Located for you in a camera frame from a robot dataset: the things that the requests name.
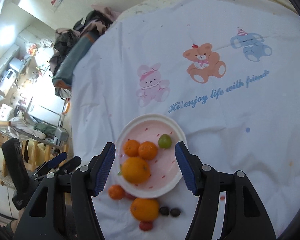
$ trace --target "kitchen appliance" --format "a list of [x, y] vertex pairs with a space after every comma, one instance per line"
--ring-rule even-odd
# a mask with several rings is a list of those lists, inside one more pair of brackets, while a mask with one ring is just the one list
[[20, 78], [23, 69], [25, 68], [25, 64], [20, 59], [14, 57], [9, 63], [9, 68], [16, 72], [17, 80], [18, 80]]
[[8, 69], [0, 82], [0, 96], [6, 98], [12, 84], [17, 78], [17, 74], [14, 70]]

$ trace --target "dark grape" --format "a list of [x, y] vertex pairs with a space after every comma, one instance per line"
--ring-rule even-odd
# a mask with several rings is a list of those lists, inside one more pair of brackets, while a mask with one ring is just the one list
[[168, 216], [169, 215], [169, 208], [168, 207], [161, 207], [159, 209], [159, 212], [163, 216]]
[[181, 214], [181, 210], [178, 208], [173, 208], [170, 210], [170, 215], [172, 215], [173, 217], [178, 217]]

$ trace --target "cherry tomato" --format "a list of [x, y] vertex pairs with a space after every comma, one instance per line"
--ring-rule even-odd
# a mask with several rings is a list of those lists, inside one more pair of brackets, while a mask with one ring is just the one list
[[139, 228], [142, 231], [149, 231], [153, 228], [153, 223], [152, 222], [143, 222], [143, 221], [141, 221], [140, 224], [139, 224]]

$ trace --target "pink plate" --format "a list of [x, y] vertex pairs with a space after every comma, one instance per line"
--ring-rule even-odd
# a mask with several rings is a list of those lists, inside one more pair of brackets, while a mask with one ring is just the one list
[[[158, 147], [158, 139], [163, 134], [170, 135], [172, 139], [172, 145], [167, 150]], [[151, 177], [144, 183], [131, 184], [120, 175], [120, 165], [128, 158], [122, 146], [129, 139], [140, 143], [150, 141], [158, 147], [156, 158], [147, 161]], [[129, 194], [141, 198], [157, 198], [172, 190], [182, 177], [174, 152], [178, 141], [183, 141], [187, 145], [184, 132], [171, 118], [161, 114], [144, 114], [133, 119], [124, 127], [115, 143], [116, 156], [113, 171], [116, 173], [118, 183]]]

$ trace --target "pile of clothes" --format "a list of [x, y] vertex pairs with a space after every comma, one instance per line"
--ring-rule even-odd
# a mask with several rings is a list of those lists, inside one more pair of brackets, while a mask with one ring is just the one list
[[101, 36], [120, 15], [120, 13], [114, 12], [110, 7], [97, 5], [91, 5], [91, 7], [93, 11], [87, 15], [84, 23], [82, 23], [82, 18], [72, 29], [59, 28], [56, 30], [56, 41], [53, 45], [55, 53], [50, 59], [50, 67], [54, 76], [81, 36], [89, 31]]

